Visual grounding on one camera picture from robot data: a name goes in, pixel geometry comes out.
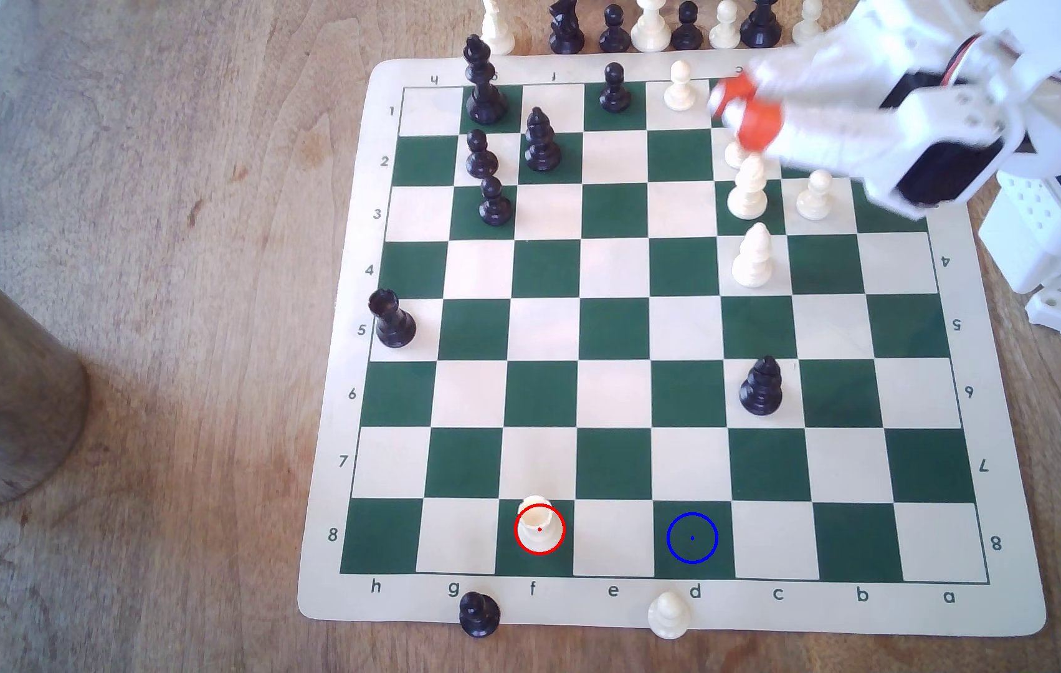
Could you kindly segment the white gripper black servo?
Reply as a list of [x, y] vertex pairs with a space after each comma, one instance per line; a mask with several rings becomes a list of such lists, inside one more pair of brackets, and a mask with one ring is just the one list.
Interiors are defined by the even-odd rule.
[[860, 178], [874, 203], [918, 219], [970, 199], [1022, 145], [1028, 114], [1001, 82], [905, 73], [881, 32], [839, 25], [756, 54], [712, 89], [711, 115], [738, 100], [749, 153]]

